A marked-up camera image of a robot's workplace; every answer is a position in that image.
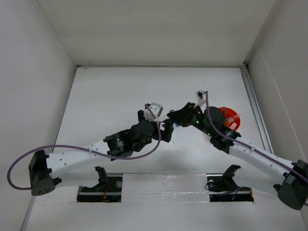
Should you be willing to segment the blue and black highlighter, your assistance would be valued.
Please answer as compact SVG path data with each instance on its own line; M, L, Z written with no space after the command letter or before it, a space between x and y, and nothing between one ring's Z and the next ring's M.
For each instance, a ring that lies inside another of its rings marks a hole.
M174 123L173 126L174 126L175 128L179 128L179 127L181 127L181 124Z

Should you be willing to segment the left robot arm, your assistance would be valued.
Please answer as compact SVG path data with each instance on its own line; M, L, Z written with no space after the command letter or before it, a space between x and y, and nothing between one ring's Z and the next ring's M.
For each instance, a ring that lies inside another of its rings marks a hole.
M52 192L57 186L76 181L84 186L92 186L102 191L109 186L109 180L103 162L114 160L135 160L155 152L156 145L151 151L133 156L140 152L152 140L158 143L170 142L174 127L170 119L159 120L160 113L152 108L138 111L138 123L131 128L105 137L87 147L61 145L67 152L46 153L44 147L33 151L29 163L30 190L32 196L41 196ZM89 173L81 173L83 167L91 166L94 176L90 180Z

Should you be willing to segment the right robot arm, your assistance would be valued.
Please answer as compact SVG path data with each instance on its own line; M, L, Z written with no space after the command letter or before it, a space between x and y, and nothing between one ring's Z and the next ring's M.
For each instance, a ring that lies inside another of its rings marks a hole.
M308 199L308 164L280 158L252 143L245 141L241 134L225 125L221 110L208 106L205 110L194 103L187 103L177 111L167 114L172 122L182 126L193 126L210 136L210 143L218 150L253 165L269 175L272 190L286 206L301 210Z

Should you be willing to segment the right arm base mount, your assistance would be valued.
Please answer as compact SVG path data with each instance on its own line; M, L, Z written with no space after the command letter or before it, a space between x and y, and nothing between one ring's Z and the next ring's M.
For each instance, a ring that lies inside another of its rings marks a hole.
M240 168L239 165L231 165L224 173L206 175L205 189L209 191L210 202L254 202L252 189L240 187L233 180Z

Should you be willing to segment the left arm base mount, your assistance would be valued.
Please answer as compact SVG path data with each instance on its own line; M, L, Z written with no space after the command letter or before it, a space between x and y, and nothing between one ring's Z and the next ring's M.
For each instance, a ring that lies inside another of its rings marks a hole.
M81 203L120 203L123 173L107 173L103 167L95 167L97 184L93 187L79 186L77 201Z

